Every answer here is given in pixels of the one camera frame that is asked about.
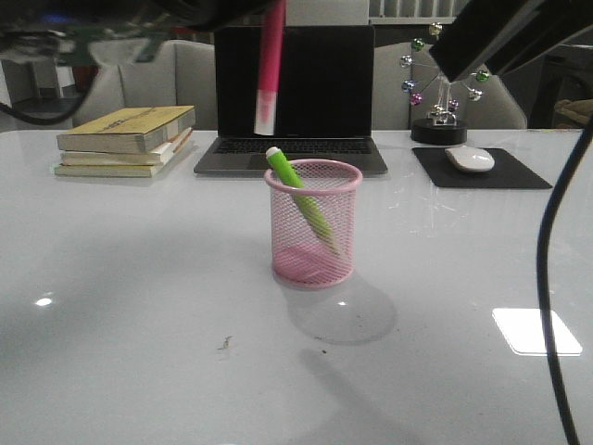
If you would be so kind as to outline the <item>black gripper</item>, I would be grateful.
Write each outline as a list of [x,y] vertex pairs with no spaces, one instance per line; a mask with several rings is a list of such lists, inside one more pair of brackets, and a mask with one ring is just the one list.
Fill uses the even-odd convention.
[[450,82],[484,65],[504,74],[592,29],[590,1],[467,3],[429,53]]
[[212,32],[272,1],[3,1],[1,58],[58,66],[148,62],[175,28]]

